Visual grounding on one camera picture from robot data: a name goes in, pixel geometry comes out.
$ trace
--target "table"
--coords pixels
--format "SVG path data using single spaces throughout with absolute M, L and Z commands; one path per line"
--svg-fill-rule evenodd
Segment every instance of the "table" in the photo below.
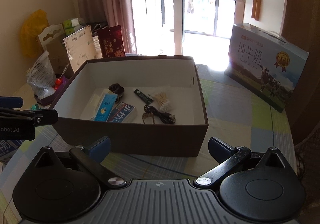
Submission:
M 188 178 L 193 181 L 218 165 L 207 148 L 208 140 L 215 136 L 233 147 L 242 145 L 253 152 L 265 152 L 268 147 L 278 147 L 296 171 L 292 136 L 285 111 L 277 112 L 223 72 L 212 71 L 205 65 L 197 65 L 197 70 L 209 121 L 197 157 L 110 153 L 101 164 L 127 180 Z M 0 174 L 0 218 L 5 211 L 5 218 L 10 224 L 20 221 L 12 201 L 13 188 L 43 146 L 52 146 L 55 151 L 71 148 L 52 126 L 38 127 L 36 139 L 25 141 Z

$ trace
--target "metal screw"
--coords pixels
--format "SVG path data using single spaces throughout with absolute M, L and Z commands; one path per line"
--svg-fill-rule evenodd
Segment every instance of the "metal screw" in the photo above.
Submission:
M 208 185 L 211 183 L 211 179 L 207 177 L 199 177 L 198 179 L 196 179 L 196 183 L 199 185 Z
M 108 180 L 108 182 L 113 186 L 118 186 L 124 183 L 124 179 L 120 177 L 112 177 Z

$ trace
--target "cow illustration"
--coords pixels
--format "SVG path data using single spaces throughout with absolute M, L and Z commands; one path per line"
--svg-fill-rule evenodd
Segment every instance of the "cow illustration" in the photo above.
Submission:
M 269 69 L 266 67 L 260 65 L 261 67 L 261 89 L 260 92 L 264 90 L 267 86 L 270 88 L 270 95 L 269 96 L 275 96 L 277 90 L 280 87 L 280 82 L 276 80 L 273 76 L 269 75 L 268 72 L 270 72 Z

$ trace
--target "wooden wall panel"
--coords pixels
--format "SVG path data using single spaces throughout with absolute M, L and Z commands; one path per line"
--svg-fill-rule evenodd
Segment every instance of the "wooden wall panel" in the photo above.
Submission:
M 297 144 L 320 121 L 320 113 L 313 113 L 320 111 L 316 102 L 320 94 L 320 0 L 287 0 L 282 36 L 310 53 L 286 106 L 293 142 Z

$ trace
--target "usb cable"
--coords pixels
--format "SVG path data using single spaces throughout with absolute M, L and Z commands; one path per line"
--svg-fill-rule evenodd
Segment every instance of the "usb cable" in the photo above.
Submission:
M 155 116 L 159 117 L 160 120 L 166 125 L 173 125 L 176 122 L 175 115 L 170 113 L 161 113 L 153 106 L 144 106 L 144 111 L 146 113 L 153 113 Z

